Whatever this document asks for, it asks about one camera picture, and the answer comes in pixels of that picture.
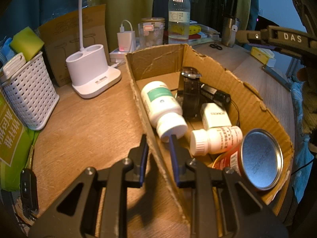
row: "thermos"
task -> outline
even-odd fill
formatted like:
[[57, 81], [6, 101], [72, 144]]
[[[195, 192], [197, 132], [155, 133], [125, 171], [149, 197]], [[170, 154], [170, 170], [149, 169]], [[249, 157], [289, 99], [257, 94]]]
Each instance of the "thermos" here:
[[240, 21], [238, 18], [227, 15], [223, 19], [223, 28], [221, 34], [221, 43], [227, 47], [233, 47], [236, 41]]

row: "red tin can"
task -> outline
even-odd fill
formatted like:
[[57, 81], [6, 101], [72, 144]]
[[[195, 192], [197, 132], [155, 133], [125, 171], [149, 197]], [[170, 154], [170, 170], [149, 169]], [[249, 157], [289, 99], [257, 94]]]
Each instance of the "red tin can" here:
[[218, 156], [212, 168], [233, 168], [257, 190], [272, 189], [280, 180], [283, 154], [276, 139], [263, 129], [249, 131], [242, 142]]

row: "green snack bag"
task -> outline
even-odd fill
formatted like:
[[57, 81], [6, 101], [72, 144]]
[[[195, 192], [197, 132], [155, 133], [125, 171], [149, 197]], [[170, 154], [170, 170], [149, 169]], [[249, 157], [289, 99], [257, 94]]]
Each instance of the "green snack bag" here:
[[7, 191], [20, 189], [20, 173], [25, 168], [34, 131], [16, 116], [0, 88], [0, 181]]

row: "wooden desk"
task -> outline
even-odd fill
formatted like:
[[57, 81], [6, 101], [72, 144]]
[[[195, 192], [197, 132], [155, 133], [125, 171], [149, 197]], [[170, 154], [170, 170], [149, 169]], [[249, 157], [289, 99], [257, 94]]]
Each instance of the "wooden desk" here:
[[[204, 44], [195, 49], [252, 84], [294, 142], [291, 95], [260, 69], [260, 62], [238, 46], [219, 51]], [[141, 122], [126, 68], [119, 69], [122, 80], [94, 99], [81, 99], [70, 84], [56, 89], [60, 101], [35, 145], [33, 170], [37, 176], [39, 215], [86, 167], [109, 167], [139, 144]], [[145, 186], [128, 191], [129, 237], [188, 237], [189, 230], [182, 224], [153, 158], [149, 162]], [[281, 193], [278, 198], [280, 204], [284, 196]]]

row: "desk lamp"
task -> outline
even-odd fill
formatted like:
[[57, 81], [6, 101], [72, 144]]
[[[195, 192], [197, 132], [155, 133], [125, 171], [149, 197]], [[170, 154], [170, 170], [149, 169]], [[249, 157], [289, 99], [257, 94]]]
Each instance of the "desk lamp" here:
[[82, 98], [93, 98], [116, 84], [121, 71], [108, 65], [104, 47], [95, 44], [84, 47], [82, 0], [78, 0], [80, 50], [66, 58], [74, 90]]

